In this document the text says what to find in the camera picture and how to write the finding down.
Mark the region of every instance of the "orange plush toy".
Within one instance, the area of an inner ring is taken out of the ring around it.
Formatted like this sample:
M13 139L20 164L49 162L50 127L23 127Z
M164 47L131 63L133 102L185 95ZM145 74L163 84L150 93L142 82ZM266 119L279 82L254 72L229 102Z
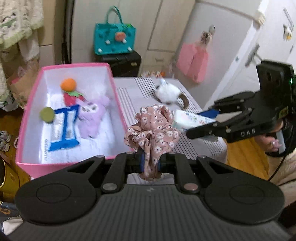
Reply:
M72 78L65 79L61 84L61 89L64 93L64 102L66 106L76 105L76 99L79 98L82 101L85 101L82 94L76 91L76 81Z

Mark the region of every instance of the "bag handle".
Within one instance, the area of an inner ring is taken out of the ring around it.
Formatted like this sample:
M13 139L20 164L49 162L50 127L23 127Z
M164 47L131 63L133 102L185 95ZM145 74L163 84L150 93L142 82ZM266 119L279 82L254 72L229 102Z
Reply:
M109 8L107 14L106 14L106 23L108 23L108 20L109 20L109 14L114 11L116 13L116 15L119 17L119 20L120 20L120 23L123 24L122 22L122 17L121 17L121 14L119 12L119 9L116 7L116 6L112 6Z

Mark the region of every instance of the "person's hand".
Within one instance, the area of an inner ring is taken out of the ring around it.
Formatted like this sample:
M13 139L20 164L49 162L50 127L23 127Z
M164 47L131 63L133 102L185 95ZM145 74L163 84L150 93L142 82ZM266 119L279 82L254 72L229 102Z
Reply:
M278 132L283 127L283 120L279 120L276 124L276 127L271 132ZM258 146L265 152L276 152L278 151L281 144L279 144L279 140L276 140L274 137L267 137L265 135L259 135L254 137L254 140L258 144Z

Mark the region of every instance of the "shoe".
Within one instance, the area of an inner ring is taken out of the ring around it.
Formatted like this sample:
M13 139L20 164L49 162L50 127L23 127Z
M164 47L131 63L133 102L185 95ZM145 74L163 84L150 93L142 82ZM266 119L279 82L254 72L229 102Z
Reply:
M3 139L0 139L0 150L1 151L8 151L9 150L9 143Z
M7 131L0 131L0 139L10 142L11 134L9 134Z

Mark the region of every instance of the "white figurine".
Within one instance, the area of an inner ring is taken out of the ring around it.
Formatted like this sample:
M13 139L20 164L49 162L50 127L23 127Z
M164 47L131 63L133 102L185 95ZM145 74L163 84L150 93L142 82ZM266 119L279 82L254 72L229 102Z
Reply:
M160 79L161 84L156 86L155 95L164 104L176 103L180 98L184 103L184 109L189 106L187 97L179 90L178 87Z
M286 41L289 41L292 38L292 30L286 25L284 25L284 36Z

